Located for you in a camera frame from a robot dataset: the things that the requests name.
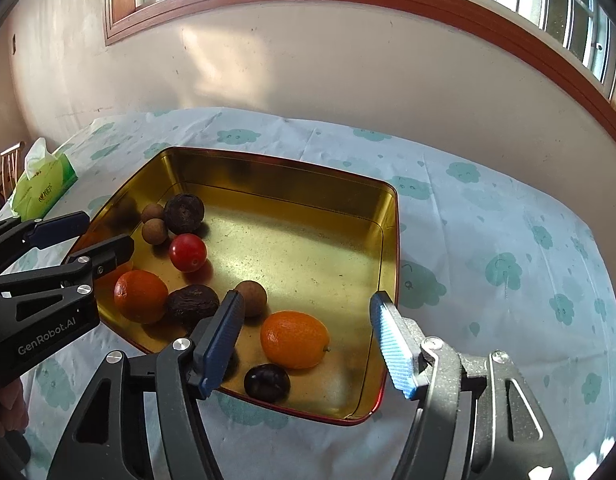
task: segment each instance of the tray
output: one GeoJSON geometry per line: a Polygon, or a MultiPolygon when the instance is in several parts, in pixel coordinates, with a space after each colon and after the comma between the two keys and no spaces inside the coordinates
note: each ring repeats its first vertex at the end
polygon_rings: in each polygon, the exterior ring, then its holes
{"type": "MultiPolygon", "coordinates": [[[[135,269],[157,274],[173,291],[204,283],[223,298],[242,280],[268,293],[268,309],[315,316],[330,333],[330,351],[311,370],[289,371],[291,393],[270,405],[247,397],[243,377],[267,362],[262,319],[246,320],[236,350],[240,368],[222,391],[248,402],[331,424],[368,418],[381,401],[386,367],[372,337],[368,305],[377,290],[395,299],[398,284],[397,193],[385,182],[313,164],[251,153],[167,148],[135,173],[92,220],[76,251],[131,234],[135,269]],[[206,206],[202,237],[208,263],[191,275],[171,264],[166,246],[141,237],[140,211],[180,192],[206,206]]],[[[184,335],[165,321],[130,322],[113,302],[114,279],[97,280],[102,321],[145,352],[184,335]]]]}

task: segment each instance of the table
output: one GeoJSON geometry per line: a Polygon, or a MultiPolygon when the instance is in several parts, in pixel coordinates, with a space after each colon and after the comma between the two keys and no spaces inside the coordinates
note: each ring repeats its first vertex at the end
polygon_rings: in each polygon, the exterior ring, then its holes
{"type": "MultiPolygon", "coordinates": [[[[459,351],[505,349],[578,480],[608,453],[616,438],[616,301],[593,234],[566,206],[501,173],[408,140],[196,108],[97,119],[78,132],[59,151],[79,180],[48,218],[80,209],[93,216],[170,145],[283,156],[392,183],[401,222],[400,310],[459,351]]],[[[0,218],[7,215],[2,211],[0,218]]],[[[71,245],[32,250],[9,271],[57,264],[71,245]]],[[[76,401],[112,349],[138,354],[100,325],[24,378],[30,478],[45,478],[76,401]]],[[[250,479],[359,480],[390,478],[415,405],[389,383],[380,409],[351,428],[291,418],[218,392],[200,410],[227,479],[248,470],[250,479]]],[[[167,478],[155,415],[154,399],[147,399],[155,476],[167,478]]]]}

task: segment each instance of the dried plum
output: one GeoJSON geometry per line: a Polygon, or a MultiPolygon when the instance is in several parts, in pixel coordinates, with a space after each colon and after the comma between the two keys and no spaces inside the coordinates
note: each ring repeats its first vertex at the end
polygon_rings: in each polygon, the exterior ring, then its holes
{"type": "Polygon", "coordinates": [[[197,323],[214,316],[219,308],[219,298],[212,288],[205,285],[188,285],[175,290],[166,299],[166,312],[190,334],[197,323]]]}
{"type": "Polygon", "coordinates": [[[204,219],[204,203],[198,196],[182,193],[175,195],[163,210],[166,227],[176,235],[193,233],[204,219]]]}
{"type": "Polygon", "coordinates": [[[274,364],[255,366],[246,373],[243,388],[249,397],[264,402],[279,402],[290,393],[290,377],[274,364]]]}

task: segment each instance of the orange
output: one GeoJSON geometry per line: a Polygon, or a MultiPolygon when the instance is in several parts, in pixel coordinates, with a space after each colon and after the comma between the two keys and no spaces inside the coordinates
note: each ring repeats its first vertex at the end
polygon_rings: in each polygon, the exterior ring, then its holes
{"type": "Polygon", "coordinates": [[[165,313],[168,287],[147,270],[135,269],[122,274],[115,283],[115,306],[130,321],[151,324],[165,313]]]}
{"type": "Polygon", "coordinates": [[[319,364],[330,343],[328,330],[321,321],[293,310],[268,316],[259,338],[270,362],[293,370],[319,364]]]}

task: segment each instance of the white wall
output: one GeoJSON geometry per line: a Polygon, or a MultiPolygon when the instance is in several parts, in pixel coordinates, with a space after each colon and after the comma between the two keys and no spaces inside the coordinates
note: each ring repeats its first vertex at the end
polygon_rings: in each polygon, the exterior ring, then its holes
{"type": "Polygon", "coordinates": [[[30,135],[19,111],[12,86],[11,49],[12,35],[8,33],[8,27],[2,27],[0,28],[0,153],[20,140],[30,145],[30,135]]]}
{"type": "Polygon", "coordinates": [[[59,143],[98,116],[229,106],[378,130],[561,200],[616,291],[616,144],[514,56],[400,12],[334,2],[212,10],[105,47],[101,0],[21,0],[10,26],[26,122],[59,143]]]}

